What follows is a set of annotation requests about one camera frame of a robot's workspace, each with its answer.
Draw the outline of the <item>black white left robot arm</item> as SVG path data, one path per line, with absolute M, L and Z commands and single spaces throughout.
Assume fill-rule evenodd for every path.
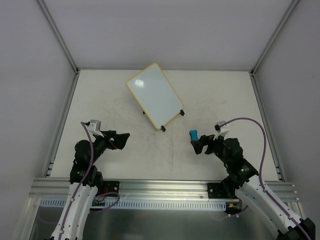
M 120 201 L 118 190 L 106 190 L 102 173 L 94 163 L 106 150 L 122 150 L 129 137 L 129 133 L 118 134 L 115 130 L 108 130 L 95 134 L 95 141 L 89 136 L 75 144 L 67 199 L 51 240 L 81 240 L 95 198 L 117 197 L 110 207 Z

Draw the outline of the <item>blue black whiteboard eraser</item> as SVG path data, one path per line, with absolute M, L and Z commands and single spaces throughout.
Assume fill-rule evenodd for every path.
M 189 131 L 189 135 L 190 135 L 190 142 L 193 143 L 193 142 L 197 142 L 199 140 L 199 137 L 198 137 L 198 131 L 197 130 L 190 130 Z

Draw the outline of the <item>yellow framed whiteboard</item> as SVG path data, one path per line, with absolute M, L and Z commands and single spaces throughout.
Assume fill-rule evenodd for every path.
M 126 86 L 157 130 L 165 127 L 185 108 L 158 63 L 149 65 L 130 78 Z

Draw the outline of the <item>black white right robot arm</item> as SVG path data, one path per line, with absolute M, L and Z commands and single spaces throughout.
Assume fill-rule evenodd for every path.
M 195 153 L 214 154 L 222 162 L 228 176 L 222 181 L 224 193 L 242 200 L 253 210 L 277 240 L 314 240 L 316 226 L 291 210 L 263 181 L 258 171 L 244 158 L 237 138 L 202 135 L 190 131 Z

